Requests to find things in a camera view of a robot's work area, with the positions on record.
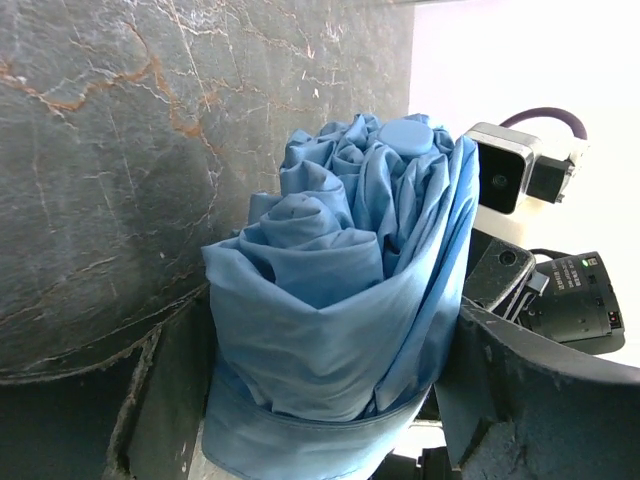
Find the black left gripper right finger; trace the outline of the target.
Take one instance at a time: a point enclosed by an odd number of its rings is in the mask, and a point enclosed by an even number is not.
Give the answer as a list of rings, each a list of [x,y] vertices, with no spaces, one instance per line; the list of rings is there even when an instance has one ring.
[[[435,385],[465,479],[636,479],[639,370],[464,301]]]

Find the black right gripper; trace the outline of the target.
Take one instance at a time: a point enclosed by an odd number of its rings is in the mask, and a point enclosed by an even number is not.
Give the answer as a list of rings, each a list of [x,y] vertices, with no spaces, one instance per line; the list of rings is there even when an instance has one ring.
[[[529,325],[523,315],[549,284],[534,255],[484,232],[472,232],[463,296],[494,315]]]

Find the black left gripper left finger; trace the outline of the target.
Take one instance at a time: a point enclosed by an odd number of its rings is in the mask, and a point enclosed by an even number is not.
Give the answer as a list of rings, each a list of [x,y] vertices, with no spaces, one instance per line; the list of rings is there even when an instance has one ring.
[[[188,478],[213,352],[201,293],[107,368],[2,386],[2,478]]]

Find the light blue folding umbrella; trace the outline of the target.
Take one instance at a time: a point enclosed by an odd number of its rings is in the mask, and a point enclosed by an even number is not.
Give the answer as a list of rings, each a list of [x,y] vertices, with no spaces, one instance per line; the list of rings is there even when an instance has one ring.
[[[424,115],[289,138],[276,195],[202,250],[218,351],[202,450],[242,479],[366,479],[439,378],[477,144]]]

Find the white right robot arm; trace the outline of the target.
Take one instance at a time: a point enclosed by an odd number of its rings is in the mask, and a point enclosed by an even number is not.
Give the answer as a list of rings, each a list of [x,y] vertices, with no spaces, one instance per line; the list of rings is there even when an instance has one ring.
[[[614,288],[596,252],[527,250],[474,229],[463,296],[575,350],[603,355],[625,344]]]

